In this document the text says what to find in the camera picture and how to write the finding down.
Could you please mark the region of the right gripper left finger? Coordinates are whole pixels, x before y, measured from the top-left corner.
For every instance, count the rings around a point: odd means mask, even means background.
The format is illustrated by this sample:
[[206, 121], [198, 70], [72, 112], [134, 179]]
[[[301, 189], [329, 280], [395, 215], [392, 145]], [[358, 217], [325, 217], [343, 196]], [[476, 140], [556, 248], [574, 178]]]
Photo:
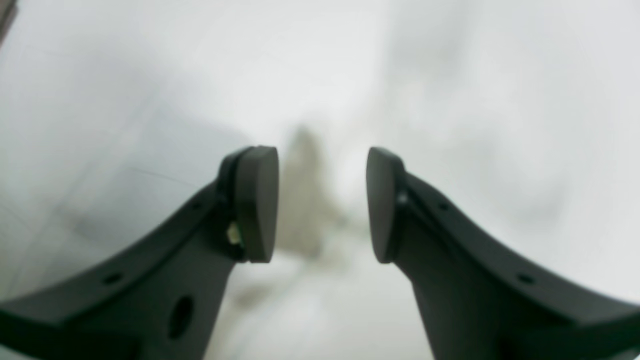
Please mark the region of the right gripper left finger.
[[279, 155], [247, 146], [105, 262], [1, 304], [1, 345], [39, 360], [201, 360], [236, 264], [275, 248]]

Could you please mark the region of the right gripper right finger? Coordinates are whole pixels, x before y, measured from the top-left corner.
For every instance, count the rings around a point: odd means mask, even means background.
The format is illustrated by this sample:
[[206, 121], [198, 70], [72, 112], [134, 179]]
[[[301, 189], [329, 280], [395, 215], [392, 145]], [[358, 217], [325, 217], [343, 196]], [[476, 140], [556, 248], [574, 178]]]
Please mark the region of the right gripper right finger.
[[366, 159], [372, 248], [409, 280], [435, 360], [637, 360], [639, 306], [494, 239], [400, 157]]

